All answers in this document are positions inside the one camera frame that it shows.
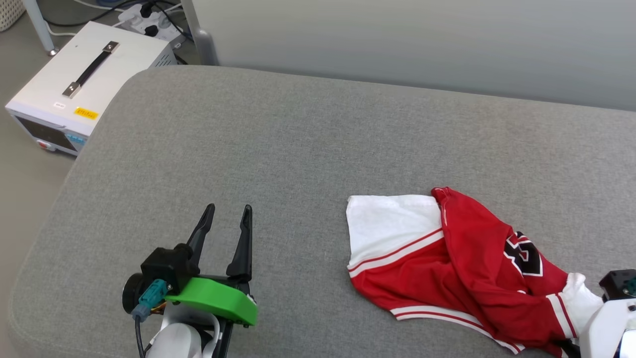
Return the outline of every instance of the display screen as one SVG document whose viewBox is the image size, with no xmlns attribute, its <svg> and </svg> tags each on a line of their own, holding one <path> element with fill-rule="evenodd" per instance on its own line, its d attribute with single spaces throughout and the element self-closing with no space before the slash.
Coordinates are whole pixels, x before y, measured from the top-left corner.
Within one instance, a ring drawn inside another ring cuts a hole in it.
<svg viewBox="0 0 636 358">
<path fill-rule="evenodd" d="M 43 141 L 47 141 L 49 143 L 53 143 L 55 145 L 59 145 L 60 147 L 64 147 L 70 150 L 76 150 L 75 147 L 71 144 L 71 142 L 66 138 L 64 132 L 58 131 L 57 129 L 53 129 L 51 127 L 47 127 L 45 125 L 41 125 L 39 123 L 35 123 L 31 120 L 20 118 L 16 116 L 20 123 L 31 133 L 35 138 L 39 138 Z"/>
</svg>

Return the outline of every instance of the jersey number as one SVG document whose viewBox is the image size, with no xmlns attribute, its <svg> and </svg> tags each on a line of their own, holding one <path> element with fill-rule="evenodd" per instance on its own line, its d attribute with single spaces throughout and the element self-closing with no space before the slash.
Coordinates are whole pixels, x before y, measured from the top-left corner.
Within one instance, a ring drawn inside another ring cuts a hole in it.
<svg viewBox="0 0 636 358">
<path fill-rule="evenodd" d="M 520 231 L 516 232 L 516 237 L 511 236 L 506 240 L 504 255 L 522 275 L 543 276 L 543 262 L 539 251 Z"/>
</svg>

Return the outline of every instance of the gray floor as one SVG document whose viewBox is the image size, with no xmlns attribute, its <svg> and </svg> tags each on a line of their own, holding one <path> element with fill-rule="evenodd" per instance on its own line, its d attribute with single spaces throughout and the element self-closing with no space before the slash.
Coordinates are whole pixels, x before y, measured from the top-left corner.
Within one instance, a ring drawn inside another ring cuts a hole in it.
<svg viewBox="0 0 636 358">
<path fill-rule="evenodd" d="M 71 0 L 40 1 L 42 12 L 57 22 L 79 22 L 101 10 L 85 8 Z M 100 20 L 117 22 L 116 15 Z M 56 29 L 76 32 L 78 28 Z M 54 37 L 62 47 L 70 38 Z M 4 105 L 33 77 L 49 57 L 38 40 L 28 16 L 0 32 L 0 356 L 18 358 L 6 332 L 9 288 L 46 218 L 74 157 L 40 149 L 4 111 Z M 190 64 L 197 62 L 191 43 L 178 54 Z"/>
</svg>

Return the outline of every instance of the metal table leg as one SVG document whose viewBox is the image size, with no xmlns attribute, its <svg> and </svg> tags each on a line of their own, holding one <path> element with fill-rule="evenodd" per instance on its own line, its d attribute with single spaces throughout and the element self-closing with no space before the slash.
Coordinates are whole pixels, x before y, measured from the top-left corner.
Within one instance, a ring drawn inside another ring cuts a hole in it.
<svg viewBox="0 0 636 358">
<path fill-rule="evenodd" d="M 40 41 L 42 41 L 44 50 L 49 56 L 54 56 L 59 52 L 59 49 L 55 48 L 53 45 L 51 35 L 46 29 L 46 22 L 42 18 L 42 13 L 39 10 L 38 2 L 36 0 L 22 0 L 22 4 L 24 4 L 24 7 L 27 9 L 27 13 L 29 13 L 33 27 L 36 28 L 36 32 L 38 33 Z"/>
</svg>

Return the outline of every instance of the white stripe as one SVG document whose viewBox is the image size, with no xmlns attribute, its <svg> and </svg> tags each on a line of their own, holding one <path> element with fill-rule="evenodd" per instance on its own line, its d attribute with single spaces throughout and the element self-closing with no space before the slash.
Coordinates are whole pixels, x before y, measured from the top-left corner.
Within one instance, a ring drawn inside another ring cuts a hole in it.
<svg viewBox="0 0 636 358">
<path fill-rule="evenodd" d="M 552 304 L 552 309 L 555 312 L 556 320 L 561 326 L 561 330 L 563 330 L 563 334 L 566 338 L 573 338 L 573 332 L 570 329 L 570 325 L 567 323 L 567 317 L 565 316 L 567 313 L 563 312 L 563 307 L 561 307 L 561 302 L 559 298 L 555 294 L 547 295 L 546 298 Z"/>
<path fill-rule="evenodd" d="M 408 313 L 408 312 L 431 312 L 431 313 L 442 313 L 444 315 L 454 316 L 459 319 L 465 319 L 471 321 L 474 324 L 478 324 L 481 326 L 481 323 L 474 317 L 469 315 L 468 313 L 450 310 L 448 308 L 442 308 L 437 306 L 409 306 L 409 307 L 400 307 L 394 308 L 391 310 L 391 313 L 394 315 L 399 315 L 400 313 Z"/>
<path fill-rule="evenodd" d="M 368 261 L 365 262 L 364 264 L 358 266 L 355 270 L 350 271 L 349 272 L 349 276 L 351 276 L 351 278 L 356 277 L 360 272 L 367 270 L 367 269 L 372 269 L 372 268 L 379 268 L 385 265 L 388 265 L 390 263 L 396 262 L 397 260 L 400 260 L 402 257 L 408 255 L 408 254 L 412 254 L 414 252 L 416 252 L 417 250 L 420 250 L 421 248 L 424 248 L 436 241 L 439 241 L 441 239 L 444 238 L 444 232 L 440 231 L 436 234 L 433 234 L 431 236 L 429 236 L 428 238 L 419 241 L 418 243 L 414 243 L 408 247 L 402 248 L 400 251 L 396 252 L 395 254 L 392 254 L 390 256 L 387 256 L 383 259 L 380 260 L 373 260 L 373 261 Z"/>
<path fill-rule="evenodd" d="M 453 323 L 456 323 L 456 324 L 460 324 L 460 325 L 462 325 L 464 327 L 472 328 L 475 331 L 478 331 L 479 333 L 481 333 L 481 334 L 493 339 L 492 336 L 490 335 L 490 333 L 484 331 L 483 329 L 481 329 L 481 328 L 479 328 L 479 327 L 477 327 L 475 325 L 472 325 L 470 323 L 464 322 L 463 320 L 453 319 L 453 318 L 450 318 L 450 317 L 444 317 L 444 316 L 439 316 L 439 315 L 435 315 L 435 314 L 414 313 L 414 314 L 411 314 L 411 315 L 402 315 L 402 316 L 399 316 L 399 317 L 396 317 L 396 318 L 398 320 L 406 320 L 406 319 L 438 319 L 438 320 L 445 320 L 447 322 L 453 322 Z M 493 339 L 493 340 L 495 342 L 499 343 L 499 345 L 510 349 L 514 354 L 519 353 L 519 351 L 517 349 L 515 349 L 514 346 L 516 346 L 519 350 L 523 350 L 525 348 L 523 345 L 514 345 L 513 346 L 513 345 L 510 345 L 510 344 L 508 344 L 508 343 L 506 343 L 504 341 L 495 340 L 495 339 Z"/>
<path fill-rule="evenodd" d="M 479 322 L 479 320 L 477 318 L 475 318 L 475 316 L 469 315 L 468 313 L 464 313 L 464 312 L 460 312 L 460 311 L 456 311 L 456 310 L 451 310 L 448 308 L 442 308 L 442 307 L 437 307 L 437 306 L 407 306 L 407 307 L 400 307 L 400 308 L 394 308 L 391 310 L 391 313 L 393 313 L 393 315 L 399 315 L 400 313 L 409 313 L 409 312 L 431 312 L 431 313 L 441 313 L 444 315 L 449 315 L 449 316 L 453 316 L 456 317 L 458 319 L 463 319 L 463 320 L 467 320 L 469 322 L 472 322 L 474 324 L 476 324 L 479 327 L 483 327 L 482 324 Z M 492 338 L 492 336 L 490 335 L 490 333 L 484 331 L 481 328 L 475 327 L 471 324 L 468 324 L 462 320 L 454 320 L 454 319 L 450 319 L 448 317 L 444 317 L 444 316 L 438 316 L 435 314 L 426 314 L 426 313 L 411 313 L 411 314 L 406 314 L 406 315 L 401 315 L 399 317 L 396 317 L 397 320 L 405 320 L 405 319 L 416 319 L 416 318 L 428 318 L 428 319 L 441 319 L 441 320 L 447 320 L 449 322 L 454 322 L 457 324 L 461 324 L 462 326 L 466 326 L 466 327 L 470 327 L 472 329 L 474 329 L 475 331 L 478 331 L 482 334 L 485 334 L 486 336 L 488 336 L 489 338 Z M 499 343 L 500 345 L 512 350 L 515 354 L 517 353 L 517 351 L 515 349 L 512 348 L 512 346 L 509 343 L 506 343 L 504 341 L 500 341 L 500 340 L 495 340 L 493 338 L 494 341 L 497 341 L 497 343 Z M 521 345 L 521 344 L 514 344 L 514 346 L 516 346 L 517 348 L 519 348 L 519 350 L 524 350 L 525 346 Z"/>
</svg>

